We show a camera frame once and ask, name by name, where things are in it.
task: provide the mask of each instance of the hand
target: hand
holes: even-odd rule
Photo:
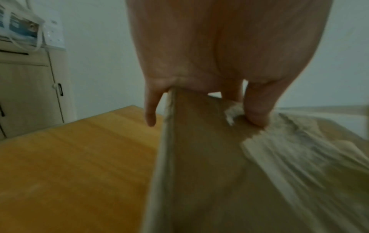
[[[258,126],[313,56],[332,0],[127,0],[145,119],[172,86],[242,101]],[[245,96],[242,82],[248,80]]]

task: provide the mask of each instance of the black handle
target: black handle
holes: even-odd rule
[[[64,96],[62,85],[58,83],[58,86],[59,86],[60,96]]]
[[[1,104],[0,104],[0,114],[1,114],[2,117],[5,117],[5,113],[4,113],[3,109],[1,108]]]
[[[0,50],[2,53],[14,53],[14,54],[20,54],[20,55],[29,55],[29,53],[22,53],[22,52],[13,52],[13,51],[7,51],[7,50]]]

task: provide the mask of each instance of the wooden tabletop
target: wooden tabletop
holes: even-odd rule
[[[130,106],[0,143],[0,232],[137,232],[160,140]]]

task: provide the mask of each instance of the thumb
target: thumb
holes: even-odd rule
[[[285,78],[268,83],[249,82],[243,99],[246,118],[257,126],[267,126],[269,113],[295,78]]]
[[[153,127],[156,124],[156,107],[163,95],[163,92],[149,88],[145,85],[145,120],[148,126]]]

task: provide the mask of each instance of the plastic wrap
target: plastic wrap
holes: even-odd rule
[[[353,143],[327,140],[312,118],[275,114],[241,146],[313,232],[369,232],[369,159]]]

